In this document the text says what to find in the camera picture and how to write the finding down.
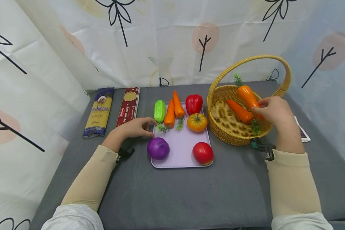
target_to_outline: sleeve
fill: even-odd
[[[97,211],[117,158],[117,153],[99,145],[75,178],[61,205],[85,204]]]
[[[41,230],[103,230],[97,212],[83,204],[58,206]]]
[[[274,160],[266,161],[273,217],[321,212],[308,154],[273,153]]]
[[[272,220],[272,230],[333,230],[322,213],[277,216]]]

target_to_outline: gray tablecloth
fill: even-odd
[[[275,82],[249,82],[248,85],[261,97],[270,96],[277,88]],[[155,101],[169,101],[174,90],[181,100],[189,94],[200,94],[205,101],[208,89],[209,85],[142,88],[138,116],[153,116]],[[107,133],[115,127],[123,94],[123,89],[115,92]],[[345,218],[345,162],[293,100],[285,98],[312,139],[305,143],[305,148],[323,213],[328,220]],[[51,218],[77,174],[104,139],[81,137],[91,104],[64,153],[31,230],[40,229]],[[206,102],[203,106],[207,113]],[[192,169],[155,169],[146,152],[148,140],[128,140],[127,144],[134,145],[135,153],[115,168],[99,209],[105,230],[269,226],[272,214],[265,154],[250,146],[227,145],[211,131],[209,136],[215,154],[213,164]],[[272,130],[263,141],[274,143],[275,137]]]

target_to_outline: onion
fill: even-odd
[[[170,153],[169,144],[161,137],[155,137],[148,142],[147,152],[152,159],[163,160]]]

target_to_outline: pasta box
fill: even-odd
[[[120,126],[137,116],[139,102],[139,87],[126,88],[123,102],[121,103],[118,121],[116,126]]]

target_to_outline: tomato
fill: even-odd
[[[202,132],[207,127],[207,118],[201,113],[192,114],[187,120],[187,125],[194,132]]]
[[[209,165],[213,161],[213,151],[209,144],[198,142],[193,147],[193,156],[202,165]]]

